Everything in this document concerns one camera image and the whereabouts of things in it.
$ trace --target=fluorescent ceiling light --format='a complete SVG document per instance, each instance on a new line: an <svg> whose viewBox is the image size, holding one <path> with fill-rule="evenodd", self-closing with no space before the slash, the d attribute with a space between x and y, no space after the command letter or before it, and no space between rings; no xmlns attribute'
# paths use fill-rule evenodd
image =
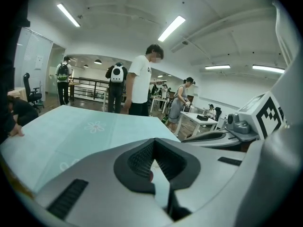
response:
<svg viewBox="0 0 303 227"><path fill-rule="evenodd" d="M185 21L184 18L181 16L178 16L168 27L165 29L165 31L161 34L159 37L159 41L163 42L172 32L176 30L181 24L183 24Z"/></svg>
<svg viewBox="0 0 303 227"><path fill-rule="evenodd" d="M210 69L229 69L229 65L223 65L223 66L207 66L205 69L210 70Z"/></svg>
<svg viewBox="0 0 303 227"><path fill-rule="evenodd" d="M102 64L102 61L99 60L99 59L97 59L97 60L95 60L95 63L101 65L101 64Z"/></svg>
<svg viewBox="0 0 303 227"><path fill-rule="evenodd" d="M269 67L269 66L256 66L253 65L252 66L253 69L257 69L257 70L268 70L268 71L273 71L273 72L277 72L277 73L284 73L284 69L279 69L279 68L275 68L275 67Z"/></svg>
<svg viewBox="0 0 303 227"><path fill-rule="evenodd" d="M80 24L72 17L72 15L66 10L62 3L57 5L57 7L69 18L69 20L76 26L80 27Z"/></svg>

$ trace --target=hand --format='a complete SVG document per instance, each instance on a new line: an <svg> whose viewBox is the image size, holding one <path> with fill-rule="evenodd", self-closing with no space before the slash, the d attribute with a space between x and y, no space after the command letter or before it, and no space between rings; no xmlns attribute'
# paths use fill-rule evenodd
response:
<svg viewBox="0 0 303 227"><path fill-rule="evenodd" d="M126 101L124 103L124 108L129 109L131 107L131 105L132 105L132 100L129 98L126 98Z"/></svg>
<svg viewBox="0 0 303 227"><path fill-rule="evenodd" d="M10 136L15 136L15 135L24 136L21 129L22 129L22 127L16 123L13 130L11 132L9 132L9 135Z"/></svg>

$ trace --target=hair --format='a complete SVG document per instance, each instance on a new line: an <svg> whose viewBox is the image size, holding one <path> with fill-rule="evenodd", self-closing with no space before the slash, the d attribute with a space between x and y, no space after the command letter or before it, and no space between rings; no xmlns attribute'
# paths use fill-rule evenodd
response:
<svg viewBox="0 0 303 227"><path fill-rule="evenodd" d="M15 98L13 96L8 95L8 103L14 104L14 102L15 102Z"/></svg>
<svg viewBox="0 0 303 227"><path fill-rule="evenodd" d="M164 51L163 51L163 49L161 48L161 46L159 46L158 44L152 44L152 45L150 45L150 46L146 49L146 53L145 53L145 54L146 54L146 55L147 55L147 54L150 54L150 53L152 53L152 51L154 51L154 52L160 54L161 59L164 58Z"/></svg>
<svg viewBox="0 0 303 227"><path fill-rule="evenodd" d="M191 83L194 83L194 80L193 80L193 78L191 78L191 77L186 78L186 81L189 81L189 82L191 82Z"/></svg>
<svg viewBox="0 0 303 227"><path fill-rule="evenodd" d="M68 56L65 56L64 59L63 59L63 61L67 61L67 62L68 62L69 60L70 60L70 58L69 58Z"/></svg>

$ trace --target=white backpack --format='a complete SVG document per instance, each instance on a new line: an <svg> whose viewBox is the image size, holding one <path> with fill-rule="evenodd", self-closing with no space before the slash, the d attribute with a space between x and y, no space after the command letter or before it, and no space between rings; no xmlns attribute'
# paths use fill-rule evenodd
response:
<svg viewBox="0 0 303 227"><path fill-rule="evenodd" d="M122 70L123 66L115 65L112 70L112 75L110 77L111 82L121 83L123 82L124 72Z"/></svg>

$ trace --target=pants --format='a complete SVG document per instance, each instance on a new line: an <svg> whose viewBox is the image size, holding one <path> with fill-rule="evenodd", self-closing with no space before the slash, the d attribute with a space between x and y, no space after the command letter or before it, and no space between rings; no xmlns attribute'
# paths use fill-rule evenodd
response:
<svg viewBox="0 0 303 227"><path fill-rule="evenodd" d="M58 94L60 105L68 104L68 82L58 82Z"/></svg>
<svg viewBox="0 0 303 227"><path fill-rule="evenodd" d="M38 113L28 113L24 116L18 117L18 124L21 125L22 127L29 122L33 121L35 118L38 118Z"/></svg>
<svg viewBox="0 0 303 227"><path fill-rule="evenodd" d="M114 101L115 103L115 113L119 114L121 112L121 100L123 94L123 87L111 86L108 92L108 112L112 113L114 111Z"/></svg>
<svg viewBox="0 0 303 227"><path fill-rule="evenodd" d="M149 116L147 102L143 104L134 104L132 103L129 111L129 115L137 115L137 116Z"/></svg>

